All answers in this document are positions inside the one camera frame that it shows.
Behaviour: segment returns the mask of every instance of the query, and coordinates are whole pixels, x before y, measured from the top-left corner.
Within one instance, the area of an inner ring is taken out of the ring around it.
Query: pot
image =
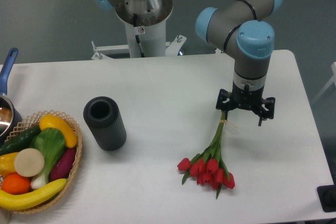
[[[8,77],[17,55],[18,49],[12,48],[0,72],[0,146],[3,145],[17,123],[22,120],[21,115],[7,97]]]

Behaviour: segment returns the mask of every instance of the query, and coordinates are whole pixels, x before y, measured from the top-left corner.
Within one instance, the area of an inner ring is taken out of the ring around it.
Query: wicker basket
[[[78,138],[78,144],[77,144],[77,151],[76,151],[76,157],[75,157],[75,161],[72,165],[72,169],[70,171],[69,177],[68,177],[68,181],[67,184],[65,186],[65,188],[52,200],[47,201],[45,203],[42,203],[38,206],[29,208],[29,209],[25,209],[25,210],[20,210],[20,211],[12,211],[14,213],[18,213],[18,214],[33,214],[33,213],[37,213],[37,212],[41,212],[49,207],[51,207],[52,205],[54,205],[57,201],[59,201],[63,195],[66,193],[66,191],[68,190],[68,188],[70,187],[78,166],[79,166],[79,162],[81,159],[81,154],[82,154],[82,147],[83,147],[83,139],[82,139],[82,133],[81,130],[79,128],[79,125],[77,124],[77,122],[70,116],[68,116],[66,113],[64,112],[59,112],[59,111],[40,111],[38,113],[35,113],[31,116],[28,116],[26,119],[24,119],[22,122],[18,123],[16,127],[14,127],[13,131],[10,133],[10,135],[7,137],[6,141],[10,141],[11,138],[13,136],[16,136],[17,134],[19,134],[21,131],[24,131],[34,125],[37,125],[39,123],[39,120],[42,118],[42,116],[47,115],[47,114],[53,114],[56,115],[62,119],[64,119],[71,127],[72,129],[75,131],[77,138]]]

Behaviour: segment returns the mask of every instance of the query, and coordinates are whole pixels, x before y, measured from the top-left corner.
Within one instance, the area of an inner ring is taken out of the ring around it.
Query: yellow pepper
[[[15,173],[14,159],[18,152],[13,152],[0,156],[0,176],[6,177],[11,173]]]
[[[65,138],[65,146],[68,148],[73,148],[77,145],[77,136],[70,125],[55,115],[45,115],[40,119],[39,126],[41,130],[46,128],[56,128],[60,130]]]
[[[60,178],[44,187],[26,194],[12,195],[0,190],[0,207],[8,210],[24,210],[35,207],[62,191],[67,184],[66,178]]]

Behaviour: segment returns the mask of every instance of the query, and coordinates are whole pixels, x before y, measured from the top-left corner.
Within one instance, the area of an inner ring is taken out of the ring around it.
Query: white table
[[[17,64],[8,97],[23,117],[43,110],[73,116],[83,159],[68,194],[54,207],[11,223],[270,223],[336,217],[316,188],[332,184],[294,55],[275,51],[264,98],[275,118],[258,127],[250,111],[229,113],[223,158],[234,190],[202,188],[176,165],[202,152],[215,134],[220,88],[232,89],[226,55]],[[84,122],[86,103],[105,95],[119,105],[125,145],[108,153]]]

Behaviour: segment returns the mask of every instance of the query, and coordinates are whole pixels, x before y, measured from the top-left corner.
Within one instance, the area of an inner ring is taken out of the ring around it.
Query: fake vegetable
[[[58,116],[48,114],[41,118],[40,129],[44,130],[46,128],[55,128],[62,131],[64,135],[66,146],[68,148],[74,148],[77,145],[77,136],[70,125]]]
[[[0,147],[0,156],[12,152],[19,152],[28,148],[34,136],[41,132],[38,125],[22,131],[20,134],[12,137],[10,141],[5,142]]]
[[[33,177],[30,184],[31,188],[36,190],[48,183],[49,174],[52,168],[64,152],[65,139],[58,129],[47,128],[42,130],[42,132],[33,139],[30,147],[39,150],[45,158],[45,164],[42,171]]]
[[[62,191],[67,184],[65,178],[55,180],[44,187],[22,195],[11,195],[0,190],[0,207],[8,210],[24,210],[35,207]]]
[[[14,159],[18,152],[9,153],[0,156],[0,176],[6,177],[11,173],[15,173]]]
[[[67,149],[50,173],[50,181],[67,178],[75,161],[76,149]]]
[[[44,167],[43,154],[33,148],[24,149],[17,154],[14,167],[21,176],[33,177]]]
[[[25,194],[29,192],[30,180],[17,173],[5,177],[1,184],[1,190],[8,194]]]

